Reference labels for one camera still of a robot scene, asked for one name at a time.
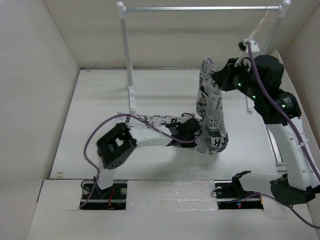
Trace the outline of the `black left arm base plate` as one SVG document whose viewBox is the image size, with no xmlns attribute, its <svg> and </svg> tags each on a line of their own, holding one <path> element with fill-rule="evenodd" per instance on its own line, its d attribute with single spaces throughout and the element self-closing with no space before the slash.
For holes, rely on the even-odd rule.
<svg viewBox="0 0 320 240">
<path fill-rule="evenodd" d="M 95 181 L 93 179 L 84 179 L 80 186 L 82 188 L 79 208 L 81 210 L 106 210 L 122 211 L 126 210 L 128 182 L 116 180 L 109 188 L 101 190 L 95 187 L 92 194 Z"/>
</svg>

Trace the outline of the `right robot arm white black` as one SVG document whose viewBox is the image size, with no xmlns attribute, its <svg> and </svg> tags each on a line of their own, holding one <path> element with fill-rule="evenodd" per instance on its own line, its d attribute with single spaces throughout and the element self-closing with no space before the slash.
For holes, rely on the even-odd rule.
<svg viewBox="0 0 320 240">
<path fill-rule="evenodd" d="M 320 192 L 320 172 L 304 135 L 298 101 L 292 93 L 280 88 L 284 66 L 271 55 L 255 57 L 260 77 L 257 80 L 252 67 L 236 66 L 236 61 L 230 58 L 225 67 L 213 72 L 211 77 L 222 91 L 238 90 L 251 99 L 275 138 L 286 173 L 270 181 L 274 198 L 286 206 L 306 204 Z"/>
</svg>

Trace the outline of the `white clothes rack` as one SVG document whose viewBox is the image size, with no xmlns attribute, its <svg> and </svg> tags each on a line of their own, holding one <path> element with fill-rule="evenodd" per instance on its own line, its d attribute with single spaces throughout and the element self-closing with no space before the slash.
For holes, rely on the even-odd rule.
<svg viewBox="0 0 320 240">
<path fill-rule="evenodd" d="M 126 69 L 129 111 L 137 109 L 135 68 L 195 68 L 208 55 L 222 63 L 238 53 L 269 12 L 254 39 L 267 52 L 291 2 L 244 6 L 128 6 L 116 3 Z"/>
</svg>

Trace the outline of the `newspaper print trousers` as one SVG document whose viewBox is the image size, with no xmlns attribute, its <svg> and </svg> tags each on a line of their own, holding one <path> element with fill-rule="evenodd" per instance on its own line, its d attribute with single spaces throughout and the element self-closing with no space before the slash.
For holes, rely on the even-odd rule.
<svg viewBox="0 0 320 240">
<path fill-rule="evenodd" d="M 218 71 L 210 57 L 203 60 L 196 99 L 196 113 L 204 122 L 212 153 L 223 152 L 229 143 L 224 121 L 222 91 L 213 77 L 213 74 Z"/>
</svg>

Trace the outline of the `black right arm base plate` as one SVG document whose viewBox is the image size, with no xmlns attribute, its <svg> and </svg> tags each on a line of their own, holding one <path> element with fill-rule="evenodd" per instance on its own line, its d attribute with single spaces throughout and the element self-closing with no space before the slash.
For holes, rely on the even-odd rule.
<svg viewBox="0 0 320 240">
<path fill-rule="evenodd" d="M 245 190 L 240 179 L 251 173 L 245 170 L 228 180 L 214 180 L 211 196 L 216 199 L 219 210 L 263 210 L 261 196 L 255 191 Z"/>
</svg>

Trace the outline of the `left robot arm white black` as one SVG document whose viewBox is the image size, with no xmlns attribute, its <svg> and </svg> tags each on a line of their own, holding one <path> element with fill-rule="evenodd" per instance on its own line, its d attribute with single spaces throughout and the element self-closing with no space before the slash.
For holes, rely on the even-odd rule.
<svg viewBox="0 0 320 240">
<path fill-rule="evenodd" d="M 100 162 L 95 194 L 103 199 L 111 194 L 115 169 L 123 165 L 135 149 L 154 146 L 193 148 L 196 134 L 201 132 L 199 121 L 193 117 L 155 129 L 152 126 L 132 128 L 124 122 L 116 124 L 96 142 Z"/>
</svg>

